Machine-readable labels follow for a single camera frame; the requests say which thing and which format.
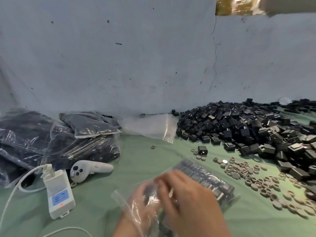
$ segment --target green cloth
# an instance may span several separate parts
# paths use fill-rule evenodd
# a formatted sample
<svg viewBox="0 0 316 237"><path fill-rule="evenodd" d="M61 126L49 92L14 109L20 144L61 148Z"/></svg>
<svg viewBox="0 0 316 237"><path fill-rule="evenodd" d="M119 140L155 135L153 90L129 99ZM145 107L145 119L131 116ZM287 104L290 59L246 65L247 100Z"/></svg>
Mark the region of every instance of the green cloth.
<svg viewBox="0 0 316 237"><path fill-rule="evenodd" d="M308 124L313 117L292 115L301 123ZM121 135L122 157L114 163L114 172L110 176L95 174L74 188L73 195L76 207L64 219L52 220L48 212L47 193L41 191L35 194L25 194L17 191L4 218L1 237L34 236L41 237L63 227L81 227L93 237L111 236L121 214L120 207L111 194L114 190L129 187L131 184L144 181L159 175L173 167L182 159L188 157L195 160L191 149L197 149L202 143L192 143L176 138L173 144L154 140L143 136ZM251 156L242 158L235 153L227 153L223 145L206 144L207 160L199 163L205 165L219 178L235 186L240 197L224 213L229 228L234 237L315 237L316 217L303 219L287 209L276 210L270 199L264 198L259 192L245 185L243 179L235 180L227 176L219 164L213 162L214 157L229 160L235 157L247 161L251 166L258 164ZM268 175L277 176L279 171L274 164L262 162L268 170L260 170L256 178ZM292 190L299 197L304 197L303 188L297 189L287 179L280 180L281 192L273 191L279 198L282 192ZM3 209L12 189L0 189L0 210ZM86 237L83 232L69 230L55 235Z"/></svg>

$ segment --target hand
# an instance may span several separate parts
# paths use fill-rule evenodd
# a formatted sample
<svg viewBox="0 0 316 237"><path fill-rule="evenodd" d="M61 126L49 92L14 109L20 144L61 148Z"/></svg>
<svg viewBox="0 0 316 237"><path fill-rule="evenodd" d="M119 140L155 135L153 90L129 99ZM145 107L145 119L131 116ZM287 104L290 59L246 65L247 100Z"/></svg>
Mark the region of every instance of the hand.
<svg viewBox="0 0 316 237"><path fill-rule="evenodd" d="M149 229L160 208L160 203L149 202L145 205L144 190L153 183L141 184L129 198L129 208L122 214L113 237L140 237L148 235Z"/></svg>
<svg viewBox="0 0 316 237"><path fill-rule="evenodd" d="M231 237L213 192L181 171L158 176L158 197L170 228L179 237Z"/></svg>

